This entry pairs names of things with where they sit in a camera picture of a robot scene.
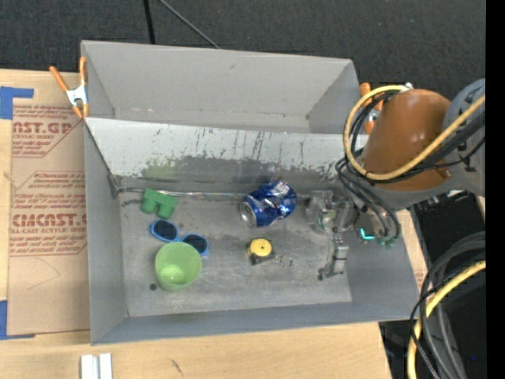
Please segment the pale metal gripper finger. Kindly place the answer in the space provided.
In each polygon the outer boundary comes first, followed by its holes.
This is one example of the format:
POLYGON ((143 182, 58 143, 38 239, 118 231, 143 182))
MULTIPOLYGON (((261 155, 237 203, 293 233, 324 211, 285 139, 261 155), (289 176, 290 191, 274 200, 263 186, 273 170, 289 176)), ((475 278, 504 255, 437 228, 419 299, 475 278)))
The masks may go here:
POLYGON ((327 263, 318 270, 319 281, 342 275, 346 269, 349 245, 339 233, 333 233, 328 239, 327 263))
POLYGON ((336 210, 332 190, 313 190, 305 201, 305 218, 315 232, 332 232, 336 210))

